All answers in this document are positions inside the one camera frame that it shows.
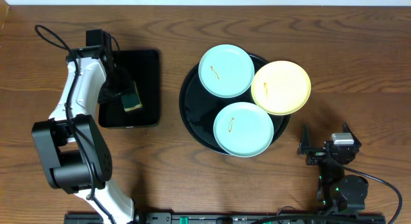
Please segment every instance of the wooden table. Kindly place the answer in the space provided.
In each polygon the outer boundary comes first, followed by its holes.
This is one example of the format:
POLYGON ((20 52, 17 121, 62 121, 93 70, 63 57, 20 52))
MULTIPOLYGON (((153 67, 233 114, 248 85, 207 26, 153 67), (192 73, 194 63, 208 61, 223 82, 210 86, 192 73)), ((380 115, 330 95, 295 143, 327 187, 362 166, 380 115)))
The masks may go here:
MULTIPOLYGON (((394 184, 404 198, 397 223, 411 222, 411 8, 13 6, 0 36, 0 223, 62 223, 92 211, 48 186, 31 127, 46 120, 67 78, 67 53, 41 40, 35 24, 70 47, 102 28, 122 49, 161 52, 158 126, 101 132, 113 177, 144 211, 312 211, 318 169, 296 155, 302 124, 318 146, 347 121, 363 146, 349 166, 394 184), (223 156, 197 143, 179 114, 189 70, 218 44, 235 44, 305 68, 312 93, 281 138, 263 154, 223 156)), ((366 211, 391 219, 397 197, 370 181, 366 211)))

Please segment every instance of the black round tray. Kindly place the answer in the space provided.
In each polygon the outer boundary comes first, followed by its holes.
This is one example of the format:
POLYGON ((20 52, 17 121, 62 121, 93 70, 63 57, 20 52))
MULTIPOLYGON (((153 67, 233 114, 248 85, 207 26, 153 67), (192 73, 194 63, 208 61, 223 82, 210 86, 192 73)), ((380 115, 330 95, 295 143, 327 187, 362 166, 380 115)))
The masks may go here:
MULTIPOLYGON (((267 60, 256 55, 249 54, 257 72, 261 67, 268 63, 267 60)), ((235 98, 219 98, 208 92, 200 82, 198 77, 198 64, 188 73, 180 91, 180 114, 188 132, 199 143, 218 153, 227 154, 214 138, 213 125, 217 114, 235 102, 254 103, 251 96, 251 89, 235 98)), ((275 116, 269 114, 274 124, 273 143, 284 132, 290 115, 275 116)))

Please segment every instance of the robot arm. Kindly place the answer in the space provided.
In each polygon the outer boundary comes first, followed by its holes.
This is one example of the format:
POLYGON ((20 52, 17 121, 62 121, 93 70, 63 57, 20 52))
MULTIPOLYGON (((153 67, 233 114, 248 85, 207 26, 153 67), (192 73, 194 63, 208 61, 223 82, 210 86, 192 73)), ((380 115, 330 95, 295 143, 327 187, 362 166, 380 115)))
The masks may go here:
POLYGON ((74 62, 69 57, 69 75, 62 97, 47 121, 33 125, 32 136, 52 188, 61 188, 67 194, 74 193, 86 200, 101 215, 104 223, 129 223, 134 219, 134 203, 111 178, 110 151, 94 121, 97 102, 120 95, 125 88, 118 86, 119 81, 114 73, 110 35, 102 30, 88 31, 86 40, 87 47, 73 50, 80 75, 74 86, 70 112, 85 153, 94 165, 94 200, 86 199, 91 190, 91 179, 84 156, 79 150, 60 149, 74 141, 73 134, 67 128, 64 106, 75 72, 74 62))

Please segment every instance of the plate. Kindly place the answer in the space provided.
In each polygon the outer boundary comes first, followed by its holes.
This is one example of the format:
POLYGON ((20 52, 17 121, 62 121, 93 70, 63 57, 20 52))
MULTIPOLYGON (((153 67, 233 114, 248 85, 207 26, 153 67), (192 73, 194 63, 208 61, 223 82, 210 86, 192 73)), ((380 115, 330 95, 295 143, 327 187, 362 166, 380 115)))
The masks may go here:
POLYGON ((273 115, 287 115, 299 110, 311 92, 310 78, 299 65, 275 61, 262 67, 251 85, 254 102, 273 115))
POLYGON ((214 121, 213 131, 220 147, 237 157, 262 153, 274 136, 274 126, 267 112, 247 102, 223 108, 214 121))
POLYGON ((254 65, 241 48, 223 44, 208 50, 198 67, 201 84, 211 94, 233 98, 243 94, 254 78, 254 65))
MULTIPOLYGON (((249 54, 254 64, 255 72, 268 63, 259 56, 249 54)), ((209 93, 198 77, 198 64, 194 66, 184 79, 179 96, 180 115, 184 126, 190 135, 200 144, 215 152, 229 155, 214 138, 213 125, 217 114, 227 105, 236 102, 253 103, 251 88, 235 98, 219 98, 209 93)), ((274 116, 269 114, 274 125, 272 143, 277 140, 287 127, 290 115, 274 116)))

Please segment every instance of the sponge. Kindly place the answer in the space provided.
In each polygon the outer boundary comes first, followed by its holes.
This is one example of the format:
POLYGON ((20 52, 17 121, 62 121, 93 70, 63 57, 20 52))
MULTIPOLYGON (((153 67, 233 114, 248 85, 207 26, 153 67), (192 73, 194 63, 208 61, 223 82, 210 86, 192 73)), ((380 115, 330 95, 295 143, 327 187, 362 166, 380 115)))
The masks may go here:
POLYGON ((121 96, 125 112, 131 112, 143 107, 143 105, 141 104, 139 93, 137 91, 136 83, 134 81, 133 84, 134 87, 132 87, 132 90, 121 96))

